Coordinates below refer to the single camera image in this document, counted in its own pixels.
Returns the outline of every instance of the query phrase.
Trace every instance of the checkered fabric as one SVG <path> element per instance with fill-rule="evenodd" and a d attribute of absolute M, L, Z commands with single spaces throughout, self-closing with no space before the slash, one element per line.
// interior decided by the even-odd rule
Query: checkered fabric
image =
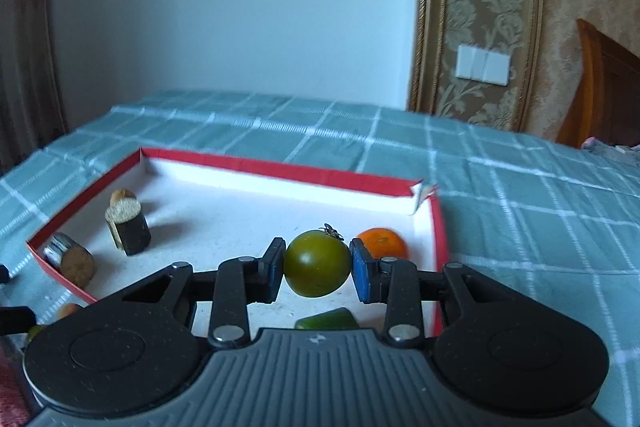
<path fill-rule="evenodd" d="M 2 304 L 28 305 L 46 323 L 72 299 L 24 242 L 142 145 L 437 183 L 452 258 L 593 328 L 610 353 L 596 410 L 615 426 L 640 423 L 637 169 L 531 136 L 370 105 L 164 92 L 114 107 L 0 179 L 0 259 L 15 277 L 0 288 Z"/>

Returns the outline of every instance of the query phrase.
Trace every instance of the white switch panel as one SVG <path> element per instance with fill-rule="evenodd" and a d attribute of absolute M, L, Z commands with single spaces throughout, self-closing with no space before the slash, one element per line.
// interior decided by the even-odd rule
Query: white switch panel
<path fill-rule="evenodd" d="M 456 77 L 506 86 L 509 82 L 510 61 L 509 55 L 460 44 Z"/>

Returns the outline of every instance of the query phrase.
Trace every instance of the pink fabric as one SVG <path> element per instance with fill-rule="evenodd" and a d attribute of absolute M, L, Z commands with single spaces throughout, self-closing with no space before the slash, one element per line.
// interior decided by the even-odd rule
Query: pink fabric
<path fill-rule="evenodd" d="M 0 427 L 20 427 L 28 420 L 29 410 L 0 347 Z"/>

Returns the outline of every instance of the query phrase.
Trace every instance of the light blue wall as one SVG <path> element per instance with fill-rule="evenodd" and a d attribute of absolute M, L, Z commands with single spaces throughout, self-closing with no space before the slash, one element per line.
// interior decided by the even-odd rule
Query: light blue wall
<path fill-rule="evenodd" d="M 50 0 L 71 126 L 158 89 L 404 108 L 416 0 Z"/>

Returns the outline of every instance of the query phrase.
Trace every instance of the brown wooden furniture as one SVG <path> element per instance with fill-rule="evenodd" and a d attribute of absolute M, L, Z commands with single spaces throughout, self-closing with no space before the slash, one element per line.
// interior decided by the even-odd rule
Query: brown wooden furniture
<path fill-rule="evenodd" d="M 640 144 L 640 58 L 585 20 L 578 19 L 578 30 L 584 72 L 556 141 L 578 148 L 594 136 Z"/>

